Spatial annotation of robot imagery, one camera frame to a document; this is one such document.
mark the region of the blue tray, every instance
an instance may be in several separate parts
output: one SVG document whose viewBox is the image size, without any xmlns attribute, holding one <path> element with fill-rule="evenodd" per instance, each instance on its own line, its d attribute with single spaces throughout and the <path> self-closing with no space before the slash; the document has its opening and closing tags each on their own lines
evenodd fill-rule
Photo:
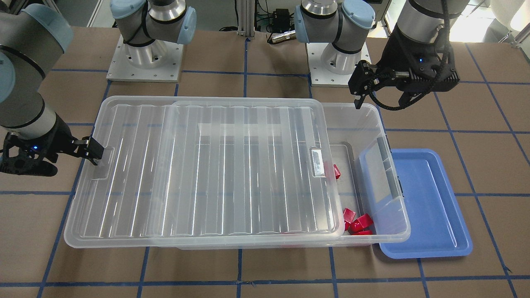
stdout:
<svg viewBox="0 0 530 298">
<path fill-rule="evenodd" d="M 469 231 L 438 154 L 429 149 L 393 149 L 410 220 L 410 238 L 381 243 L 393 259 L 467 256 Z"/>
</svg>

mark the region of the light blue joint cap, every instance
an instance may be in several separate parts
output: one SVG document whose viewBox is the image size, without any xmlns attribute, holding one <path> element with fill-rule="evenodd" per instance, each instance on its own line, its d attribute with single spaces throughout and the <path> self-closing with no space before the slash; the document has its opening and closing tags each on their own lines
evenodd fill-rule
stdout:
<svg viewBox="0 0 530 298">
<path fill-rule="evenodd" d="M 344 0 L 342 11 L 355 25 L 364 29 L 372 28 L 375 12 L 370 4 L 363 0 Z"/>
<path fill-rule="evenodd" d="M 112 0 L 110 11 L 116 20 L 123 19 L 137 12 L 144 7 L 146 0 Z"/>
<path fill-rule="evenodd" d="M 0 52 L 0 103 L 2 103 L 15 87 L 15 67 L 11 60 Z"/>
<path fill-rule="evenodd" d="M 302 11 L 300 5 L 295 7 L 295 32 L 296 39 L 299 42 L 309 43 L 309 37 L 305 30 L 304 18 L 302 17 Z"/>
<path fill-rule="evenodd" d="M 180 28 L 179 38 L 177 43 L 181 45 L 187 45 L 193 39 L 195 35 L 195 28 L 197 27 L 197 12 L 195 8 L 188 7 L 186 9 L 186 14 L 182 20 L 182 27 Z"/>
<path fill-rule="evenodd" d="M 42 4 L 31 4 L 22 10 L 39 22 L 57 40 L 63 52 L 74 39 L 74 31 L 62 15 Z"/>
</svg>

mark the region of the translucent plastic lid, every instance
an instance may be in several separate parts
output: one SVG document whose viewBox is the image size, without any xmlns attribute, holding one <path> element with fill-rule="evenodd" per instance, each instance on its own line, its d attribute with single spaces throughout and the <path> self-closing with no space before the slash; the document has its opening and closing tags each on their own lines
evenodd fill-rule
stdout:
<svg viewBox="0 0 530 298">
<path fill-rule="evenodd" d="M 65 240 L 74 247 L 322 242 L 344 223 L 312 99 L 110 97 Z"/>
</svg>

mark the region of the metal base plate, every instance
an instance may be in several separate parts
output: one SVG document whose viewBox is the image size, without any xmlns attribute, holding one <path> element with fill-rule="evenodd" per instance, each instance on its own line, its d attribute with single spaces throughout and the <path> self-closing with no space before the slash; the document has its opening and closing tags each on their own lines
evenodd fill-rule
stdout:
<svg viewBox="0 0 530 298">
<path fill-rule="evenodd" d="M 127 60 L 123 37 L 120 36 L 107 73 L 107 80 L 118 82 L 161 82 L 176 83 L 179 79 L 183 45 L 164 41 L 167 46 L 166 63 L 157 68 L 143 69 L 133 66 Z"/>
<path fill-rule="evenodd" d="M 325 42 L 314 42 L 307 44 L 307 61 L 311 72 L 311 85 L 319 87 L 348 87 L 351 75 L 338 75 L 327 70 L 320 57 L 328 44 Z M 370 55 L 366 43 L 361 49 L 361 57 L 370 62 Z"/>
</svg>

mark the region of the tiled table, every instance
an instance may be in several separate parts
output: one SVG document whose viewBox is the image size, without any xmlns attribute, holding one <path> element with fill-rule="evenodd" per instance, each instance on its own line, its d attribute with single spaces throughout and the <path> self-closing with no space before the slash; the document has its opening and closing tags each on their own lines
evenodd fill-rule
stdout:
<svg viewBox="0 0 530 298">
<path fill-rule="evenodd" d="M 270 46 L 259 33 L 245 41 L 197 32 L 179 84 L 110 83 L 118 37 L 117 29 L 75 28 L 40 88 L 76 136 L 90 133 L 111 95 L 352 101 L 347 89 L 309 86 L 303 44 Z M 378 61 L 386 40 L 367 42 Z M 395 261 L 378 246 L 73 249 L 62 231 L 80 160 L 61 156 L 54 178 L 0 174 L 0 297 L 529 297 L 530 66 L 504 43 L 454 49 L 461 84 L 381 114 L 393 148 L 441 156 L 474 242 L 469 256 Z M 378 97 L 396 104 L 399 92 Z"/>
</svg>

